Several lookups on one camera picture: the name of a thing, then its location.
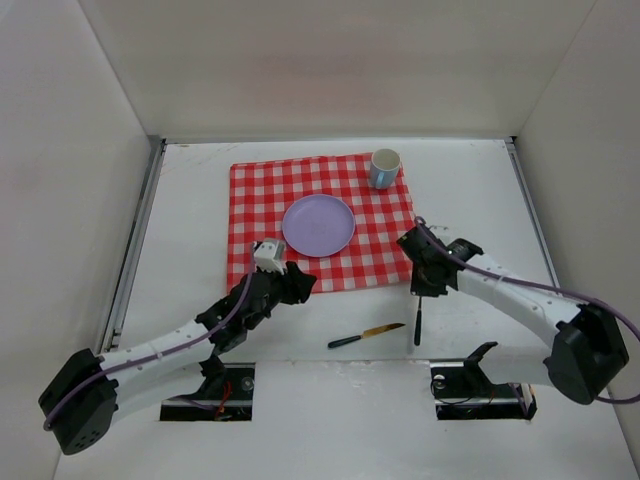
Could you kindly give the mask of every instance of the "knife handle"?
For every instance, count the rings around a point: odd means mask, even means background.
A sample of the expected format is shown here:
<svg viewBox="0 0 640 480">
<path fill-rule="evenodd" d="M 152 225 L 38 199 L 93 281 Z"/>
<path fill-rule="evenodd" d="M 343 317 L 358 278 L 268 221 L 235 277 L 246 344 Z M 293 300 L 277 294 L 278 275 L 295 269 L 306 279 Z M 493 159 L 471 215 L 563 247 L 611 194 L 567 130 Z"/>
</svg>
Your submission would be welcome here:
<svg viewBox="0 0 640 480">
<path fill-rule="evenodd" d="M 329 348 L 337 348 L 342 345 L 347 345 L 349 343 L 357 342 L 362 339 L 362 335 L 354 335 L 353 337 L 341 338 L 340 340 L 334 340 L 333 342 L 329 342 L 327 347 Z"/>
<path fill-rule="evenodd" d="M 418 310 L 416 314 L 416 329 L 413 331 L 413 344 L 420 346 L 420 338 L 422 337 L 422 310 Z"/>
</svg>

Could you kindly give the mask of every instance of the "white mug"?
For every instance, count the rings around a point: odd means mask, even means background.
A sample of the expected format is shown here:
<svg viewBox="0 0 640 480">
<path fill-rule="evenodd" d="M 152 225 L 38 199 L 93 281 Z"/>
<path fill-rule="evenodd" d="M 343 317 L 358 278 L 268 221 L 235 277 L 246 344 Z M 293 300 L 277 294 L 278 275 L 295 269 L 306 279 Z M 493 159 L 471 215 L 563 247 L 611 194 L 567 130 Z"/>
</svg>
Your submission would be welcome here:
<svg viewBox="0 0 640 480">
<path fill-rule="evenodd" d="M 379 190 L 388 188 L 396 179 L 400 171 L 400 155 L 395 150 L 383 148 L 371 155 L 369 168 L 369 183 Z"/>
</svg>

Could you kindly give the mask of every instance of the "purple plate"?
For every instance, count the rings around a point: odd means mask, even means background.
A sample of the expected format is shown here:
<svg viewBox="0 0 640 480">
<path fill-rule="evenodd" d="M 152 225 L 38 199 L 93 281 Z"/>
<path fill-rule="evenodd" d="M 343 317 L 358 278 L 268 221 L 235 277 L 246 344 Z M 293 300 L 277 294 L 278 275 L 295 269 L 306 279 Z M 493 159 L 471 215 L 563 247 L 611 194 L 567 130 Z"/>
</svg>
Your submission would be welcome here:
<svg viewBox="0 0 640 480">
<path fill-rule="evenodd" d="M 282 220 L 287 244 L 308 257 L 328 257 L 346 247 L 356 229 L 349 206 L 331 195 L 309 195 L 289 207 Z"/>
</svg>

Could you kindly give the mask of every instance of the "white table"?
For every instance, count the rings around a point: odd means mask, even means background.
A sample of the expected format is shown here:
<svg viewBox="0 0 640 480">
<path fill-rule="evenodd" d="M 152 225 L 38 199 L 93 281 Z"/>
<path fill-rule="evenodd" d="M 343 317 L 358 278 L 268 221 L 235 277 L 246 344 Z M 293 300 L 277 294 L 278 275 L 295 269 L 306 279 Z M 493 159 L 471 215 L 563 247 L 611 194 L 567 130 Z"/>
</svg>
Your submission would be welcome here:
<svg viewBox="0 0 640 480">
<path fill-rule="evenodd" d="M 415 212 L 428 223 L 448 226 L 523 277 L 549 281 L 502 141 L 172 145 L 121 346 L 169 331 L 226 294 L 230 165 L 383 147 L 400 153 Z M 113 426 L 83 454 L 63 457 L 56 479 L 637 478 L 613 408 L 578 406 L 550 388 L 538 389 L 531 423 L 437 421 L 421 359 L 466 356 L 488 340 L 541 343 L 454 292 L 425 299 L 422 346 L 414 349 L 415 304 L 404 284 L 280 306 L 223 357 L 258 361 L 252 422 L 160 424 L 152 407 Z M 390 321 L 409 328 L 326 348 L 331 339 Z"/>
</svg>

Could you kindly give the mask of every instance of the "placemat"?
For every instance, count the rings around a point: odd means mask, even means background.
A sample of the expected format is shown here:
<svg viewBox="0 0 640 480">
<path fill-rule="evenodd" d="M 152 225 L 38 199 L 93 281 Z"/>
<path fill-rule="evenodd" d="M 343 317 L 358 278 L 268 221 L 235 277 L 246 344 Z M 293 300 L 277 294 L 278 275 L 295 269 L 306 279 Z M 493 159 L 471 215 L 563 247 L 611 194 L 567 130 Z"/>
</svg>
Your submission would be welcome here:
<svg viewBox="0 0 640 480">
<path fill-rule="evenodd" d="M 413 205 L 402 168 L 385 190 L 369 186 L 371 153 L 309 157 L 231 166 L 227 288 L 249 266 L 248 245 L 264 238 L 284 240 L 282 218 L 296 200 L 316 193 L 342 199 L 353 211 L 351 242 L 326 258 L 287 248 L 286 260 L 318 277 L 314 293 L 408 281 L 411 262 L 396 240 L 413 226 Z"/>
</svg>

